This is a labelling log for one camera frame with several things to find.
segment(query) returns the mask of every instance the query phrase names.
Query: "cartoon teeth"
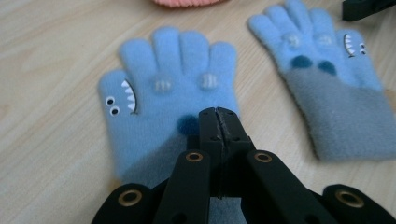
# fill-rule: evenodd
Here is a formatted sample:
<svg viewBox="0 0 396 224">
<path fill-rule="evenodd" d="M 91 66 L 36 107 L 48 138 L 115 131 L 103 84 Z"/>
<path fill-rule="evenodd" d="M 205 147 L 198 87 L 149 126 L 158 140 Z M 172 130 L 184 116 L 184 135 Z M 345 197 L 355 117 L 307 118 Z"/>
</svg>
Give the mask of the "cartoon teeth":
<svg viewBox="0 0 396 224">
<path fill-rule="evenodd" d="M 349 54 L 349 58 L 355 57 L 355 50 L 352 45 L 352 37 L 350 35 L 344 35 L 344 47 L 346 48 L 346 52 Z"/>
<path fill-rule="evenodd" d="M 134 96 L 134 90 L 126 80 L 122 82 L 121 86 L 125 88 L 125 93 L 130 94 L 128 95 L 127 100 L 131 102 L 130 104 L 128 104 L 128 108 L 132 110 L 132 114 L 136 111 L 136 97 Z"/>
</svg>

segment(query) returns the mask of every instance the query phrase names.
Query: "dark blue spot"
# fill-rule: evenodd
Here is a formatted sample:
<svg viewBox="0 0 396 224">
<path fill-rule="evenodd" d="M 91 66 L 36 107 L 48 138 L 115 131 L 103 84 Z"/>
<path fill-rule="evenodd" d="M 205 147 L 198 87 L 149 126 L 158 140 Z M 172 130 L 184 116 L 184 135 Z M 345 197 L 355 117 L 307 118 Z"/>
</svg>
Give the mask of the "dark blue spot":
<svg viewBox="0 0 396 224">
<path fill-rule="evenodd" d="M 309 68 L 312 64 L 312 61 L 303 55 L 297 56 L 291 60 L 291 66 L 293 68 Z"/>
<path fill-rule="evenodd" d="M 323 62 L 319 63 L 318 69 L 322 70 L 325 73 L 329 73 L 332 76 L 337 75 L 337 71 L 335 70 L 334 64 L 332 64 L 331 62 L 328 62 L 328 61 L 323 61 Z"/>
<path fill-rule="evenodd" d="M 186 115 L 177 121 L 177 129 L 184 135 L 198 135 L 199 124 L 198 118 L 193 115 Z"/>
</svg>

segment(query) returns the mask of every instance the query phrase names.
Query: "wooden surface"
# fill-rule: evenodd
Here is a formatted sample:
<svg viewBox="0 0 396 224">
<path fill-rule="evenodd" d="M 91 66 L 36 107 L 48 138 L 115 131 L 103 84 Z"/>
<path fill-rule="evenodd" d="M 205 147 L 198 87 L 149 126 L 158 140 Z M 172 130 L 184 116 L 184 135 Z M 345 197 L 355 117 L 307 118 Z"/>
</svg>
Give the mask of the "wooden surface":
<svg viewBox="0 0 396 224">
<path fill-rule="evenodd" d="M 337 28 L 362 32 L 396 105 L 396 7 L 345 22 L 342 1 L 305 2 L 328 9 Z M 314 156 L 296 104 L 246 26 L 276 3 L 232 0 L 171 10 L 149 0 L 1 1 L 0 223 L 92 221 L 116 186 L 98 80 L 120 67 L 122 42 L 164 25 L 235 45 L 242 122 L 257 148 L 275 152 L 315 192 L 346 184 L 396 217 L 396 161 L 324 163 Z"/>
</svg>

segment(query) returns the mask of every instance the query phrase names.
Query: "white patch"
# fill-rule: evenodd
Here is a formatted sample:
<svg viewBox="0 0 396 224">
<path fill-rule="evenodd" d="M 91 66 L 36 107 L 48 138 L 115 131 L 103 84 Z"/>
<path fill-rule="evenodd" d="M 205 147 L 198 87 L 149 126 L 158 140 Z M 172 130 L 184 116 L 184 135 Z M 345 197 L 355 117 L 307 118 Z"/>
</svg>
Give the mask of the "white patch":
<svg viewBox="0 0 396 224">
<path fill-rule="evenodd" d="M 316 40 L 323 46 L 330 46 L 332 44 L 332 38 L 329 35 L 318 35 Z"/>
<path fill-rule="evenodd" d="M 154 82 L 154 90 L 159 93 L 166 93 L 170 91 L 172 88 L 172 84 L 170 81 L 165 79 L 155 80 Z"/>
<path fill-rule="evenodd" d="M 283 40 L 285 40 L 286 43 L 288 43 L 288 45 L 290 47 L 292 47 L 293 49 L 297 49 L 301 45 L 300 38 L 297 35 L 295 35 L 295 34 L 284 35 L 283 36 Z"/>
<path fill-rule="evenodd" d="M 204 90 L 213 90 L 219 85 L 218 76 L 206 73 L 201 77 L 201 87 Z"/>
</svg>

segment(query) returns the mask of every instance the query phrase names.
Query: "children's glove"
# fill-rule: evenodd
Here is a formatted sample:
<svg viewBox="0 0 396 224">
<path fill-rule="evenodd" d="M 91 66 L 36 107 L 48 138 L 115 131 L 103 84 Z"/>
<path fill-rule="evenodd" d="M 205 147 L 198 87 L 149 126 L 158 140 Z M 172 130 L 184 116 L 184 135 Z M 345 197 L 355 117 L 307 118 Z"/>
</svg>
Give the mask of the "children's glove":
<svg viewBox="0 0 396 224">
<path fill-rule="evenodd" d="M 99 91 L 123 184 L 153 188 L 167 179 L 187 136 L 198 135 L 198 113 L 224 107 L 238 113 L 233 91 L 236 51 L 209 45 L 201 34 L 172 27 L 151 41 L 133 39 L 120 47 L 125 70 L 104 75 Z M 239 199 L 211 199 L 213 223 L 242 223 Z"/>
<path fill-rule="evenodd" d="M 299 0 L 249 19 L 274 56 L 324 161 L 396 158 L 396 123 L 361 35 Z"/>
</svg>

